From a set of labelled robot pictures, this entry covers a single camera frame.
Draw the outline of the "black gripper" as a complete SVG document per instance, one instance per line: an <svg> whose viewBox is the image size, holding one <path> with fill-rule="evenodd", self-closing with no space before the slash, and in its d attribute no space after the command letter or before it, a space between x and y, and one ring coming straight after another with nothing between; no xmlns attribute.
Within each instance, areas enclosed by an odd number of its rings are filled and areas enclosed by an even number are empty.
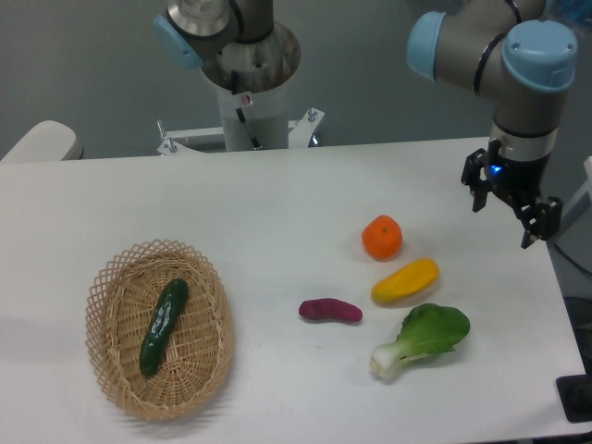
<svg viewBox="0 0 592 444"><path fill-rule="evenodd" d="M554 135L497 135L490 138L487 150L480 148L465 158L461 183L473 197L474 213L486 206L491 191L504 203L530 203L516 210L524 228L523 249L535 241L547 241L560 228L563 201L553 196L539 198L554 140ZM481 177L484 171L486 179Z"/></svg>

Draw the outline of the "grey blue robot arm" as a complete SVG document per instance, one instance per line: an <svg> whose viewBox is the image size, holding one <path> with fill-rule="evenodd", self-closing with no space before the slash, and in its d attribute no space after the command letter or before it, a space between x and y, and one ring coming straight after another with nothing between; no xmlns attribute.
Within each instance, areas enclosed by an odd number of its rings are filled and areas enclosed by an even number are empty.
<svg viewBox="0 0 592 444"><path fill-rule="evenodd" d="M560 228L561 200L543 197L540 181L554 147L578 44L566 26L542 19L542 1L471 1L449 15L428 12L407 42L408 67L487 98L496 106L488 145L470 154L462 184L481 210L489 195L506 203L524 227L522 245ZM169 56L198 69L216 88L229 151L309 144L321 115L291 128L284 88L301 48L274 18L269 1L170 1L154 19Z"/></svg>

